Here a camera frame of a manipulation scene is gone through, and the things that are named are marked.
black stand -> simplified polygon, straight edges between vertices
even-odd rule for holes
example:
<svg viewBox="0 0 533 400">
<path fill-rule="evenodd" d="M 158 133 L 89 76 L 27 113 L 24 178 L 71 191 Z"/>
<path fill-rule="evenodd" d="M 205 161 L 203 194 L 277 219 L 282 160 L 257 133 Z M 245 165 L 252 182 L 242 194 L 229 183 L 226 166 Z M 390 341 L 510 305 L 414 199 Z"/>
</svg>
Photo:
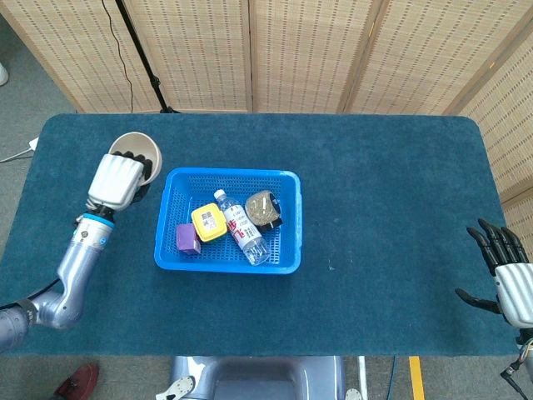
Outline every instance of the black stand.
<svg viewBox="0 0 533 400">
<path fill-rule="evenodd" d="M 179 113 L 178 111 L 172 110 L 170 106 L 167 106 L 167 103 L 165 102 L 165 98 L 163 97 L 161 90 L 159 90 L 159 85 L 161 84 L 161 81 L 152 72 L 152 68 L 150 67 L 150 63 L 148 62 L 147 55 L 144 53 L 141 42 L 139 41 L 139 37 L 137 36 L 137 33 L 135 32 L 135 28 L 133 27 L 132 20 L 130 19 L 130 16 L 127 15 L 126 7 L 124 6 L 124 3 L 122 2 L 122 0 L 115 0 L 115 1 L 122 15 L 122 19 L 124 20 L 124 23 L 126 24 L 126 28 L 130 33 L 130 37 L 133 40 L 133 44 L 135 44 L 135 49 L 137 50 L 137 53 L 139 54 L 139 57 L 141 58 L 142 65 L 144 65 L 144 69 L 146 69 L 148 77 L 150 78 L 150 84 L 152 85 L 153 91 L 155 92 L 157 96 L 157 100 L 159 100 L 159 104 L 161 104 L 160 113 Z"/>
</svg>

water bottle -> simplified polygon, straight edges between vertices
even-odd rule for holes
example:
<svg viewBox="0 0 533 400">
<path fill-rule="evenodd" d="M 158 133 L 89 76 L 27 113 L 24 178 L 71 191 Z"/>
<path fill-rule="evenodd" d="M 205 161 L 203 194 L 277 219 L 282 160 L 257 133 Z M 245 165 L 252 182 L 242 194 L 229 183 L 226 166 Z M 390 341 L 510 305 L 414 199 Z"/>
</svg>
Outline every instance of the water bottle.
<svg viewBox="0 0 533 400">
<path fill-rule="evenodd" d="M 218 207 L 224 213 L 227 228 L 241 248 L 251 265 L 264 263 L 270 257 L 267 242 L 256 226 L 248 219 L 244 208 L 234 198 L 228 197 L 223 190 L 215 192 Z"/>
</svg>

purple block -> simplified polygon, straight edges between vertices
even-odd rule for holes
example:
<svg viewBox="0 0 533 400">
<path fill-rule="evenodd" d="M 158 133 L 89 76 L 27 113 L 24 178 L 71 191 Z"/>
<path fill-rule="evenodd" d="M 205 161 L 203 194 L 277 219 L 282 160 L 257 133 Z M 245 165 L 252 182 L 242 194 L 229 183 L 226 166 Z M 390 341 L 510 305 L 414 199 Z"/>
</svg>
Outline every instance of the purple block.
<svg viewBox="0 0 533 400">
<path fill-rule="evenodd" d="M 177 249 L 185 254 L 200 254 L 200 240 L 191 223 L 182 223 L 176 228 Z"/>
</svg>

floor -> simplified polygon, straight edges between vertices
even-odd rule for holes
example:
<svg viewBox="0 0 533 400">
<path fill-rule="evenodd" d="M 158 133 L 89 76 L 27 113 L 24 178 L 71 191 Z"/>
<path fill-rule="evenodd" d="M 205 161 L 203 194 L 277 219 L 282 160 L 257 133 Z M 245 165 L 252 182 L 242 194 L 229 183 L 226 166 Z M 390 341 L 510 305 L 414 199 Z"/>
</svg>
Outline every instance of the floor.
<svg viewBox="0 0 533 400">
<path fill-rule="evenodd" d="M 0 87 L 0 158 L 27 148 L 45 121 L 57 113 L 73 113 L 67 99 L 47 76 L 32 54 L 0 17 L 0 63 L 10 73 Z M 0 257 L 7 241 L 18 199 L 31 162 L 30 157 L 0 165 Z M 0 398 L 48 399 L 53 389 L 78 365 L 98 362 L 101 375 L 92 399 L 131 400 L 155 398 L 166 389 L 169 357 L 17 357 L 0 356 Z M 511 400 L 518 395 L 498 376 L 512 357 L 423 357 L 422 376 L 429 400 Z M 369 398 L 386 399 L 391 357 L 367 358 Z M 346 359 L 347 383 L 358 387 L 356 361 Z M 533 398 L 526 371 L 517 382 Z M 409 362 L 399 357 L 392 397 L 413 398 Z"/>
</svg>

mesh basket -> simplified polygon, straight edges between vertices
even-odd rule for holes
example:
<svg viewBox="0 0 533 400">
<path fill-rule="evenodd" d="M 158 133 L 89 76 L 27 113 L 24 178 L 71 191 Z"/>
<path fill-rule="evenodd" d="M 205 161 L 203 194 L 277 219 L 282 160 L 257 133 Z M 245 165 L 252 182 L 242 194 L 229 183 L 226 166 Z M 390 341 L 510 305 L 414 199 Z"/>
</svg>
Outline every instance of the mesh basket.
<svg viewBox="0 0 533 400">
<path fill-rule="evenodd" d="M 176 226 L 190 223 L 191 213 L 215 203 L 213 193 L 224 189 L 244 204 L 254 193 L 270 190 L 278 199 L 283 224 L 263 234 L 270 258 L 252 266 L 230 234 L 202 244 L 202 253 L 177 250 Z M 300 179 L 293 172 L 257 169 L 177 168 L 167 176 L 159 220 L 155 259 L 163 269 L 220 273 L 292 273 L 301 259 Z"/>
</svg>

